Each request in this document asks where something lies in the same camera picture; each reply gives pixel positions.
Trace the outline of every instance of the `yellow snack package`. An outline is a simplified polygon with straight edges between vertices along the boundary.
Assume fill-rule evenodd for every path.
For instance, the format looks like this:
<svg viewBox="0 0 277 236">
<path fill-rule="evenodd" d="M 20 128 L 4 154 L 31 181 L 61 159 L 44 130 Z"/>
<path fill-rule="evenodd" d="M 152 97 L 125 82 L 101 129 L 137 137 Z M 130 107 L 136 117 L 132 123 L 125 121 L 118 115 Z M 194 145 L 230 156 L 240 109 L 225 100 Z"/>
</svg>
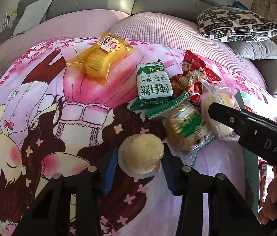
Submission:
<svg viewBox="0 0 277 236">
<path fill-rule="evenodd" d="M 121 38 L 103 33 L 96 44 L 67 61 L 67 66 L 86 74 L 102 86 L 106 86 L 109 71 L 135 49 Z"/>
</svg>

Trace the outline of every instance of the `screw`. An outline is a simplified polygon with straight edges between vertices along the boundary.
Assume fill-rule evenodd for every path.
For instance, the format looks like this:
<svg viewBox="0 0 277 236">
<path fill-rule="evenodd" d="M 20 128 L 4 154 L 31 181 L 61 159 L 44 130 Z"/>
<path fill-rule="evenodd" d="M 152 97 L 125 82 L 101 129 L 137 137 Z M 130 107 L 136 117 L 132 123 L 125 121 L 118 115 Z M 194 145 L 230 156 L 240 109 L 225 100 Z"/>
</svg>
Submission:
<svg viewBox="0 0 277 236">
<path fill-rule="evenodd" d="M 88 170 L 89 172 L 95 172 L 95 171 L 97 170 L 97 167 L 96 167 L 96 166 L 89 166 L 89 167 L 87 168 L 87 170 Z"/>
<path fill-rule="evenodd" d="M 226 179 L 226 176 L 225 176 L 225 174 L 223 174 L 223 173 L 218 173 L 216 176 L 217 176 L 217 178 L 220 179 L 220 180 Z"/>
<path fill-rule="evenodd" d="M 61 173 L 56 172 L 56 173 L 54 173 L 54 174 L 52 175 L 52 178 L 53 178 L 53 179 L 59 179 L 61 176 L 62 176 Z"/>
<path fill-rule="evenodd" d="M 190 171 L 192 170 L 192 168 L 191 168 L 190 166 L 183 166 L 183 167 L 182 167 L 182 170 L 183 170 L 184 172 L 190 172 Z"/>
</svg>

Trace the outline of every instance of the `white pillow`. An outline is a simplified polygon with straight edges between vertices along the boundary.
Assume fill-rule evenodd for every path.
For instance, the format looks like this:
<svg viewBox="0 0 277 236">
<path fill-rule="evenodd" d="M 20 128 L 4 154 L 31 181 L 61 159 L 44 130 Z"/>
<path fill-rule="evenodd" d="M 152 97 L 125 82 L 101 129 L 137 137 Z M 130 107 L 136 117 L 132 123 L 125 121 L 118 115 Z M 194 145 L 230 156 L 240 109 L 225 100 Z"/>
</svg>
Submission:
<svg viewBox="0 0 277 236">
<path fill-rule="evenodd" d="M 13 36 L 25 33 L 32 27 L 38 26 L 52 1 L 53 0 L 39 0 L 27 5 L 23 16 L 13 32 Z"/>
<path fill-rule="evenodd" d="M 277 35 L 277 24 L 249 10 L 218 6 L 197 17 L 199 33 L 221 42 L 264 41 Z"/>
<path fill-rule="evenodd" d="M 238 57 L 247 59 L 277 59 L 277 44 L 272 40 L 262 42 L 228 42 L 228 46 Z"/>
</svg>

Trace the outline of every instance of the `red snack in box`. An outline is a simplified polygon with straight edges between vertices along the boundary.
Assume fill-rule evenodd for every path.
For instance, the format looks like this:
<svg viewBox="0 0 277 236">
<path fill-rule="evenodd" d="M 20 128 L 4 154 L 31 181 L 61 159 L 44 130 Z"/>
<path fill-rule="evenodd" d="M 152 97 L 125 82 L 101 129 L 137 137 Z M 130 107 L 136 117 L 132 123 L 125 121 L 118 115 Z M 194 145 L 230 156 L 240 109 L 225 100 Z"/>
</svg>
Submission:
<svg viewBox="0 0 277 236">
<path fill-rule="evenodd" d="M 185 52 L 182 70 L 182 74 L 175 75 L 170 79 L 175 98 L 186 90 L 191 97 L 191 104 L 201 112 L 202 83 L 199 82 L 198 78 L 202 77 L 214 84 L 221 82 L 221 79 L 191 51 Z"/>
</svg>

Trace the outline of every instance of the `biscuit package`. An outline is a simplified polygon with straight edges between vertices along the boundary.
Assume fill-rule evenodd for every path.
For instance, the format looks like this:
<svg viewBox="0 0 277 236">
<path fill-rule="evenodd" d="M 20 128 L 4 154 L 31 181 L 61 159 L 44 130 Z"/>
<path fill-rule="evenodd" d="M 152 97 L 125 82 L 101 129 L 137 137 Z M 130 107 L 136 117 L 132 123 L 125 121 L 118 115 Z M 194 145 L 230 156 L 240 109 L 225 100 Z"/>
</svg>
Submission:
<svg viewBox="0 0 277 236">
<path fill-rule="evenodd" d="M 178 97 L 183 91 L 187 91 L 191 104 L 201 112 L 202 84 L 198 79 L 203 78 L 213 84 L 218 84 L 221 79 L 191 51 L 185 52 L 182 71 L 182 74 L 170 78 L 175 97 Z"/>
<path fill-rule="evenodd" d="M 161 119 L 170 143 L 183 155 L 193 157 L 214 136 L 189 100 L 189 94 L 185 91 L 177 99 L 150 109 L 145 114 L 148 119 Z"/>
<path fill-rule="evenodd" d="M 216 120 L 210 118 L 208 114 L 208 108 L 212 103 L 219 103 L 233 109 L 241 111 L 238 102 L 235 99 L 232 91 L 228 87 L 219 87 L 209 83 L 204 79 L 199 79 L 203 84 L 202 91 L 202 115 L 210 125 L 210 128 L 214 134 L 221 140 L 238 141 L 239 136 L 234 130 Z"/>
<path fill-rule="evenodd" d="M 126 41 L 113 34 L 103 33 L 96 44 L 67 61 L 67 66 L 106 86 L 109 71 L 134 52 L 134 48 Z"/>
<path fill-rule="evenodd" d="M 130 110 L 150 109 L 174 98 L 170 80 L 163 63 L 140 64 L 136 67 L 138 99 Z"/>
</svg>

